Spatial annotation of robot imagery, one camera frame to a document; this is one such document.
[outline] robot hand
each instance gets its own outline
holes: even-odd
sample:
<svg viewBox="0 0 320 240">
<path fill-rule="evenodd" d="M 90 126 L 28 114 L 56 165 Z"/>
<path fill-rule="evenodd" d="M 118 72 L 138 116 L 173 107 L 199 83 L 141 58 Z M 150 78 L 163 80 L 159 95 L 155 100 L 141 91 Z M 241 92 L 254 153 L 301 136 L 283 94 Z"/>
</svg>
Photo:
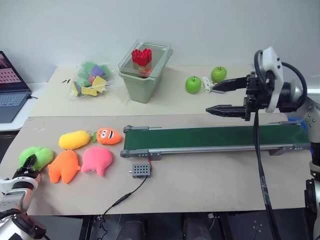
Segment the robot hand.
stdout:
<svg viewBox="0 0 320 240">
<path fill-rule="evenodd" d="M 46 228 L 26 214 L 41 179 L 39 172 L 33 170 L 36 161 L 36 155 L 32 155 L 11 180 L 0 179 L 4 194 L 0 202 L 1 240 L 33 240 L 46 235 Z"/>
<path fill-rule="evenodd" d="M 294 71 L 300 79 L 285 82 L 283 67 Z M 228 92 L 246 88 L 243 106 L 216 105 L 207 112 L 222 117 L 238 117 L 249 121 L 251 113 L 265 109 L 272 113 L 279 108 L 281 113 L 303 119 L 307 124 L 312 161 L 310 173 L 313 179 L 306 181 L 306 207 L 317 214 L 313 239 L 320 239 L 320 77 L 310 79 L 308 86 L 302 74 L 292 65 L 281 62 L 272 47 L 257 51 L 254 55 L 254 72 L 246 77 L 222 81 L 212 91 Z"/>
</svg>

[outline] table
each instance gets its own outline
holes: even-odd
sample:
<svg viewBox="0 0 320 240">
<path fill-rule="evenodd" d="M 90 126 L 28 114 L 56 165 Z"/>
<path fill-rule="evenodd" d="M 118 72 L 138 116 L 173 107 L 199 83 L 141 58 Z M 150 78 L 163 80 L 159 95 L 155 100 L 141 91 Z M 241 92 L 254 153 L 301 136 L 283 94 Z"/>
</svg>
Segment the table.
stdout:
<svg viewBox="0 0 320 240">
<path fill-rule="evenodd" d="M 245 77 L 250 73 L 250 65 L 225 66 L 227 78 Z M 114 73 L 115 87 L 98 97 L 70 99 L 71 81 L 77 72 L 75 67 L 58 67 L 43 91 L 41 101 L 32 109 L 30 117 L 69 116 L 134 116 L 134 115 L 177 115 L 203 114 L 205 109 L 218 104 L 241 105 L 245 89 L 225 94 L 189 94 L 185 83 L 190 76 L 211 74 L 212 66 L 168 66 L 164 69 L 162 81 L 147 104 L 132 101 L 122 78 Z"/>
<path fill-rule="evenodd" d="M 285 120 L 280 113 L 261 114 L 260 124 Z M 6 152 L 0 176 L 12 177 L 18 167 L 20 152 L 31 146 L 49 147 L 56 154 L 59 136 L 76 130 L 95 132 L 112 127 L 121 132 L 126 125 L 164 128 L 252 125 L 239 118 L 210 114 L 31 117 Z M 145 158 L 121 158 L 124 141 L 107 146 L 114 161 L 104 177 L 94 172 L 78 172 L 69 184 L 49 181 L 48 169 L 41 173 L 41 183 L 29 208 L 29 215 L 98 215 L 124 194 L 135 189 L 141 179 L 128 171 L 133 163 L 147 163 Z M 90 143 L 76 149 L 99 146 Z M 309 151 L 281 156 L 261 153 L 266 182 L 274 209 L 305 206 L 305 181 L 310 178 Z M 258 163 L 253 151 L 164 155 L 152 162 L 152 177 L 130 198 L 112 208 L 109 214 L 211 212 L 264 210 Z"/>
<path fill-rule="evenodd" d="M 42 91 L 45 89 L 47 82 L 34 82 L 34 83 L 27 83 L 28 87 L 32 92 L 32 96 L 39 98 Z M 29 114 L 36 104 L 38 99 L 30 98 L 28 99 L 25 104 L 22 106 L 18 114 L 15 116 L 12 122 L 9 123 L 0 123 L 0 132 L 4 131 L 16 131 L 22 128 L 25 121 L 29 117 Z"/>
</svg>

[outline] yellow plush toy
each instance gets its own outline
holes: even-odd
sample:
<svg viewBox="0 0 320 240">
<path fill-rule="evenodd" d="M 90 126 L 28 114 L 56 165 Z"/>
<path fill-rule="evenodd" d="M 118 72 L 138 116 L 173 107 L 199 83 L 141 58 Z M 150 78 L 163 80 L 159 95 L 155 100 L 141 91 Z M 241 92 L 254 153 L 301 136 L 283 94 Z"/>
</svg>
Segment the yellow plush toy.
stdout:
<svg viewBox="0 0 320 240">
<path fill-rule="evenodd" d="M 59 138 L 59 146 L 65 150 L 72 150 L 86 145 L 91 136 L 86 131 L 74 131 L 63 134 Z"/>
</svg>

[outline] orange object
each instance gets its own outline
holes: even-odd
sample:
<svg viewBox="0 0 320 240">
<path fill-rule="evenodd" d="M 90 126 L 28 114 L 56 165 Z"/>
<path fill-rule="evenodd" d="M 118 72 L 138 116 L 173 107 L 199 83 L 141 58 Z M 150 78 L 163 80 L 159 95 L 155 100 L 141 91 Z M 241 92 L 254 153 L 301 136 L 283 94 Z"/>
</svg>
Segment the orange object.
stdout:
<svg viewBox="0 0 320 240">
<path fill-rule="evenodd" d="M 77 171 L 80 170 L 78 163 L 78 156 L 72 150 L 66 150 L 61 152 L 55 160 L 48 165 L 50 181 L 52 183 L 57 183 L 62 178 L 62 182 L 69 183 Z"/>
<path fill-rule="evenodd" d="M 121 142 L 122 136 L 111 128 L 100 128 L 96 132 L 96 140 L 100 144 L 117 144 Z"/>
</svg>

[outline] clear plastic lid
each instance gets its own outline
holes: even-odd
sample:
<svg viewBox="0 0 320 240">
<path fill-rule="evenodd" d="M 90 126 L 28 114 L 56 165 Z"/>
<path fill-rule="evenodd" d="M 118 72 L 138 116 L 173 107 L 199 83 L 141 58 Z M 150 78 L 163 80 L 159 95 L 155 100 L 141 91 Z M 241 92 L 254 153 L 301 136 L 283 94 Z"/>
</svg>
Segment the clear plastic lid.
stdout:
<svg viewBox="0 0 320 240">
<path fill-rule="evenodd" d="M 140 51 L 143 51 L 144 49 L 150 49 L 152 51 L 152 59 L 150 63 L 148 63 L 146 66 L 139 66 L 137 63 L 134 63 L 132 59 L 132 51 L 135 49 Z M 159 76 L 162 68 L 166 64 L 171 54 L 171 43 L 138 39 L 119 63 L 119 71 L 122 74 L 128 74 L 141 78 L 156 78 Z"/>
</svg>

